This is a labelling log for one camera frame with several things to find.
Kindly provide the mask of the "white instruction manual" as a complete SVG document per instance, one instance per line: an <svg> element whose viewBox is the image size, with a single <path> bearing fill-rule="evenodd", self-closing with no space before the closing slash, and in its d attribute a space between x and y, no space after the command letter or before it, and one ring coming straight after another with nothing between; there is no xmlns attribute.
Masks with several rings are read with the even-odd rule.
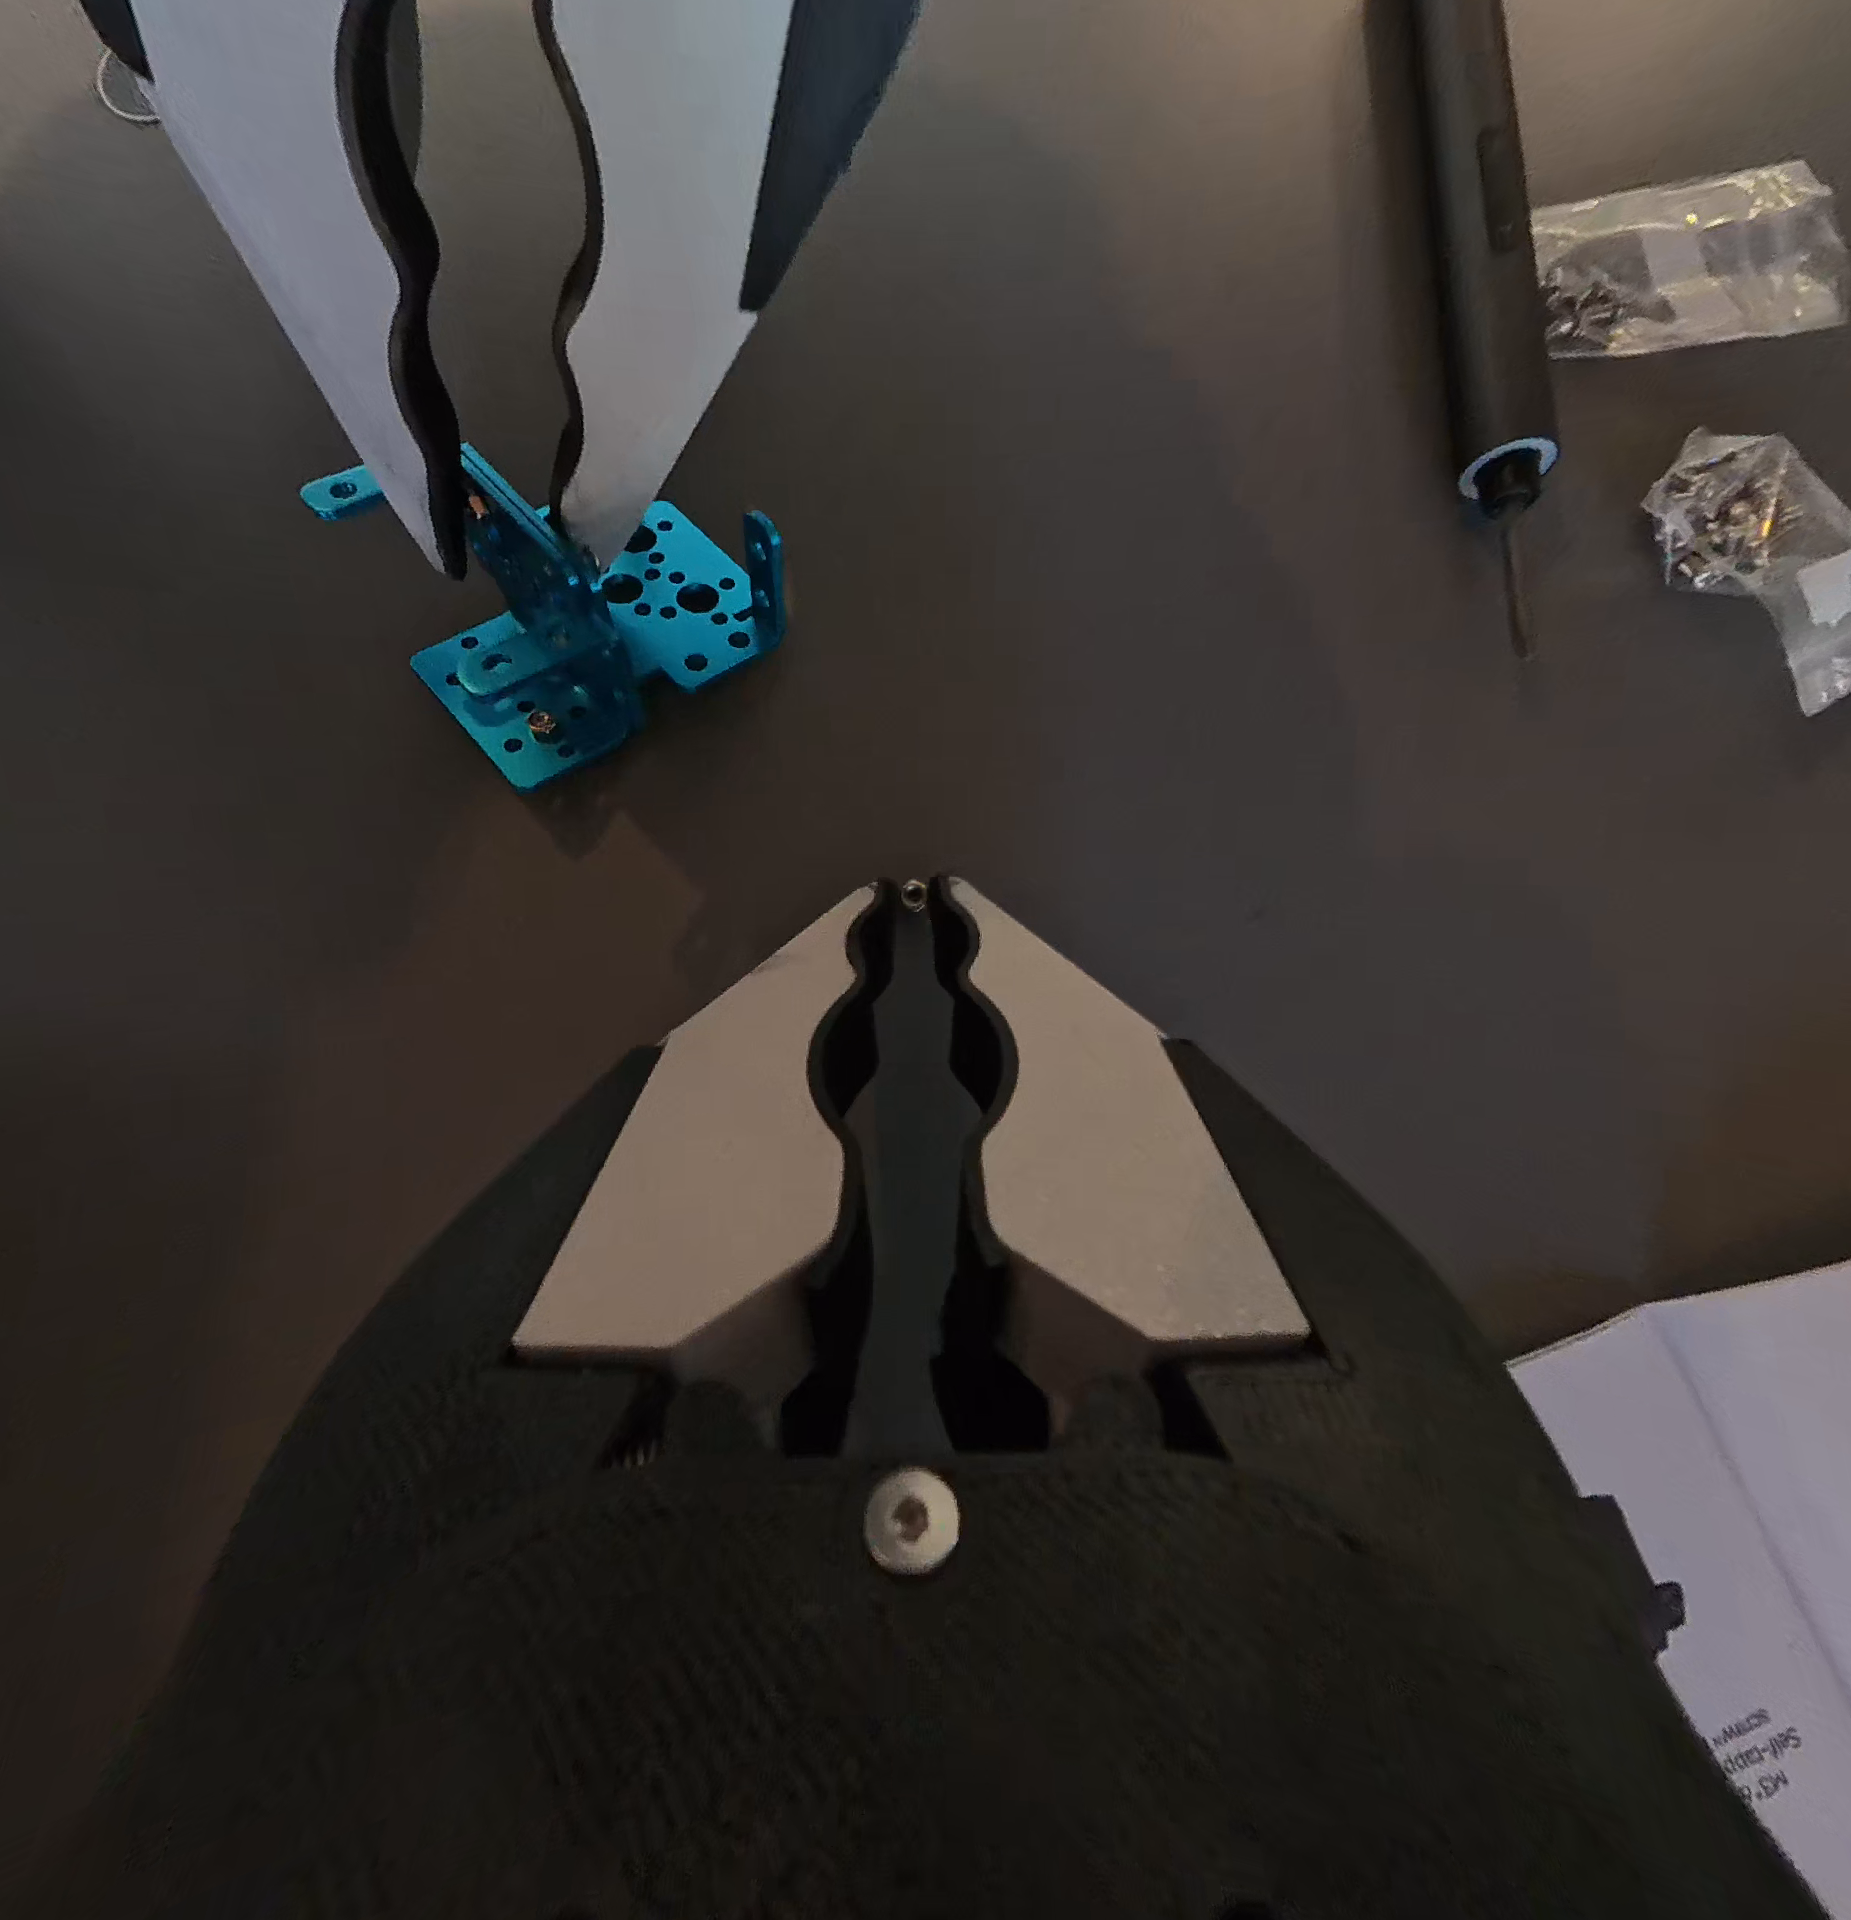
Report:
<svg viewBox="0 0 1851 1920"><path fill-rule="evenodd" d="M1851 1263L1628 1307L1510 1374L1677 1585L1686 1720L1851 1920Z"/></svg>

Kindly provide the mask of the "flat clear bag of screws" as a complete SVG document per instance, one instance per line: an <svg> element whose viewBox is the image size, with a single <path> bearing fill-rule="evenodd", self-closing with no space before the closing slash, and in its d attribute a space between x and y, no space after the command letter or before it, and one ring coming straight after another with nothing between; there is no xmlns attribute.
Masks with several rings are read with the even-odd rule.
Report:
<svg viewBox="0 0 1851 1920"><path fill-rule="evenodd" d="M1549 362L1782 344L1851 321L1851 246L1802 160L1536 204L1531 253Z"/></svg>

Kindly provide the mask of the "black electric screwdriver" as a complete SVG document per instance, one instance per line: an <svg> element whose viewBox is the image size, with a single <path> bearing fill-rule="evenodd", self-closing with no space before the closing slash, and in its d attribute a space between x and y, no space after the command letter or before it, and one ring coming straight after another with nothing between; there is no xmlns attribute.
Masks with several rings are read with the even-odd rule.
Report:
<svg viewBox="0 0 1851 1920"><path fill-rule="evenodd" d="M1452 481L1499 544L1517 661L1536 654L1522 520L1554 458L1554 387L1503 0L1370 7L1387 104L1403 110L1412 228L1430 268Z"/></svg>

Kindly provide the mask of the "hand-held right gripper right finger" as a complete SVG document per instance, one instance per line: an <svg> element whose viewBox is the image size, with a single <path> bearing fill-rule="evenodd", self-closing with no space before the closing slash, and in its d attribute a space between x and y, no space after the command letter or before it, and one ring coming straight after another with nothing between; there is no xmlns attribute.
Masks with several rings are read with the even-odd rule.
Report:
<svg viewBox="0 0 1851 1920"><path fill-rule="evenodd" d="M963 1138L932 1395L963 1455L1048 1450L1101 1380L1289 1362L1308 1316L1167 1031L965 877L932 885Z"/></svg>

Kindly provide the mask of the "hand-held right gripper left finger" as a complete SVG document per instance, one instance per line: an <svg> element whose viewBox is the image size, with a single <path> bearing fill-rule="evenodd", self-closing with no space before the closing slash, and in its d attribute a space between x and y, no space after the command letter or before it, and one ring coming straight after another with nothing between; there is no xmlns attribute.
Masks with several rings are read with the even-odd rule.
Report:
<svg viewBox="0 0 1851 1920"><path fill-rule="evenodd" d="M831 1455L867 1345L867 1169L884 885L845 897L681 1019L617 1127L516 1362L729 1384L783 1455Z"/></svg>

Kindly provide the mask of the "dark grey desk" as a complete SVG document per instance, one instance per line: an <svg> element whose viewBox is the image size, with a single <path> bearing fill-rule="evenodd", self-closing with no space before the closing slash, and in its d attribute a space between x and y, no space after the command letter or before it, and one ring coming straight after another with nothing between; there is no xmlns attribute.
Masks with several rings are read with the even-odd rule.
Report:
<svg viewBox="0 0 1851 1920"><path fill-rule="evenodd" d="M1531 202L1809 160L1851 7L1510 7ZM281 1427L632 1044L957 870L1499 1348L1851 1263L1851 699L1673 597L1692 427L1851 498L1851 322L1561 364L1460 522L1398 7L928 7L666 495L792 641L516 801L396 520L74 7L0 7L0 1914Z"/></svg>

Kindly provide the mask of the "blue metal bracket assembly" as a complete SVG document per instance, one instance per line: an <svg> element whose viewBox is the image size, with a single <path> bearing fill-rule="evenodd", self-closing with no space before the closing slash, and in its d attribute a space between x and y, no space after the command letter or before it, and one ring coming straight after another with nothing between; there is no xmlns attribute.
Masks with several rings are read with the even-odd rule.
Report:
<svg viewBox="0 0 1851 1920"><path fill-rule="evenodd" d="M783 537L745 520L745 562L654 498L617 562L589 562L468 444L468 544L508 613L412 654L412 680L516 791L640 733L640 688L709 688L783 641Z"/></svg>

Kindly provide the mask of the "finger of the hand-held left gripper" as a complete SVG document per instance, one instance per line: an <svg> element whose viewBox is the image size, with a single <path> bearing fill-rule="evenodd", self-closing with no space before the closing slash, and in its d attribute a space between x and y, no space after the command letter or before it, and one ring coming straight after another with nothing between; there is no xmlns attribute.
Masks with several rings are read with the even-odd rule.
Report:
<svg viewBox="0 0 1851 1920"><path fill-rule="evenodd" d="M556 306L556 522L614 562L719 395L792 49L792 0L548 0L581 238Z"/></svg>
<svg viewBox="0 0 1851 1920"><path fill-rule="evenodd" d="M121 51L358 467L423 562L468 577L398 18L386 0L136 0Z"/></svg>

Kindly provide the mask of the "crumpled clear bag of screws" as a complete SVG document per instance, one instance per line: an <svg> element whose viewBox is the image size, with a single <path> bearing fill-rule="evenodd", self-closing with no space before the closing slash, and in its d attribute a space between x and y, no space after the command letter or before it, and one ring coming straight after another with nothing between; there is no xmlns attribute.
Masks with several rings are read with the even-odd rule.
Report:
<svg viewBox="0 0 1851 1920"><path fill-rule="evenodd" d="M1796 714L1851 698L1851 509L1787 437L1692 430L1643 495L1660 577L1772 616Z"/></svg>

